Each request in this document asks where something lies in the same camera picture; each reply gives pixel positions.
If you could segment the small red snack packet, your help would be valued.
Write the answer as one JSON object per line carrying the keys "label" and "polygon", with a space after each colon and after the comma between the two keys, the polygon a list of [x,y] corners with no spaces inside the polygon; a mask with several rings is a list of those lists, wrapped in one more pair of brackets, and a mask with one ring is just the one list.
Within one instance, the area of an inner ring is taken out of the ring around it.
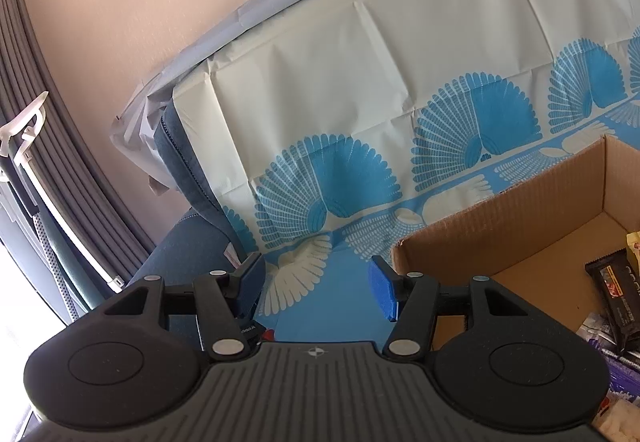
{"label": "small red snack packet", "polygon": [[274,340],[274,330],[273,329],[265,329],[262,332],[262,341],[271,342]]}

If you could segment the cardboard box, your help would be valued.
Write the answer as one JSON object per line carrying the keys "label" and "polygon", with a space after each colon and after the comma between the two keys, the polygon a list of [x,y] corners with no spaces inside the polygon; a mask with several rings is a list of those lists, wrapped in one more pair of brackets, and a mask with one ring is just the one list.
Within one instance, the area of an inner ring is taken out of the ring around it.
{"label": "cardboard box", "polygon": [[605,136],[566,161],[439,220],[392,249],[395,271],[442,285],[487,275],[571,331],[605,305],[586,263],[639,228],[639,152]]}

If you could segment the silver stick sachet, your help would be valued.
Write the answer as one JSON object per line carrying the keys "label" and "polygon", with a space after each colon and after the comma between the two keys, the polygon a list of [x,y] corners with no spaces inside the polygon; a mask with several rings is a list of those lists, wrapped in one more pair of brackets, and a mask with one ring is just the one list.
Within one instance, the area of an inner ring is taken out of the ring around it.
{"label": "silver stick sachet", "polygon": [[613,339],[608,321],[596,312],[591,312],[577,329],[577,335],[602,354],[610,358],[621,358],[620,349]]}

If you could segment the dark brown chocolate bar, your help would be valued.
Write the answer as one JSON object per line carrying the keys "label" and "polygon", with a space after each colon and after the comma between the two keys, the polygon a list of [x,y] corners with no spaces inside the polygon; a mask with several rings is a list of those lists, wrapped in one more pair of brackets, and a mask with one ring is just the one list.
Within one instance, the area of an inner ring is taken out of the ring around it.
{"label": "dark brown chocolate bar", "polygon": [[605,303],[608,321],[618,351],[639,350],[639,275],[627,258],[627,251],[588,262],[592,278]]}

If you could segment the blue white patterned cover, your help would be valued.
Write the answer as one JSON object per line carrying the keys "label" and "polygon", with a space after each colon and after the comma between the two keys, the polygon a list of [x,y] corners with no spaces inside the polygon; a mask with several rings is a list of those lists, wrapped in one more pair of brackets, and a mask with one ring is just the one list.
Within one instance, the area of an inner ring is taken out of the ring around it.
{"label": "blue white patterned cover", "polygon": [[639,141],[639,0],[252,0],[114,146],[239,253],[281,341],[383,341],[368,263],[602,138]]}

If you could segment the green white rice cracker pack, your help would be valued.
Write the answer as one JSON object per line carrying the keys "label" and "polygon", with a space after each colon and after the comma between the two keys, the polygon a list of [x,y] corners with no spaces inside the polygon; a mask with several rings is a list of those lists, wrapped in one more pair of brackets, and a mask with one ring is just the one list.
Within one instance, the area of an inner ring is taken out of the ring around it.
{"label": "green white rice cracker pack", "polygon": [[631,232],[626,235],[627,260],[634,271],[640,268],[640,232]]}

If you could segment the purple candy wrapper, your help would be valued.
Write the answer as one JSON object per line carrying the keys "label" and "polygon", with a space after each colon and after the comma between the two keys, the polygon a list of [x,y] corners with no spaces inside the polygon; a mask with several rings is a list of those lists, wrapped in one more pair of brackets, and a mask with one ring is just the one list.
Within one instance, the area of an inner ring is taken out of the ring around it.
{"label": "purple candy wrapper", "polygon": [[621,394],[626,400],[632,402],[639,398],[640,384],[639,373],[617,358],[605,355],[608,371],[610,372],[610,390]]}

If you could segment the grey curtain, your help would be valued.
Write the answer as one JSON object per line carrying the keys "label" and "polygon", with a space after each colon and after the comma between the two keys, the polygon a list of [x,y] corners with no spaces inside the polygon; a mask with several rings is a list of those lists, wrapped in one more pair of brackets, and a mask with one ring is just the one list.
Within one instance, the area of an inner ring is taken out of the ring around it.
{"label": "grey curtain", "polygon": [[[76,234],[88,242],[90,253],[126,286],[154,244],[82,139],[43,58],[25,0],[1,0],[1,124],[45,90],[46,122],[29,149],[37,173]],[[24,171],[1,161],[1,173],[27,230],[36,238],[68,316],[77,319],[115,294],[53,220]]]}

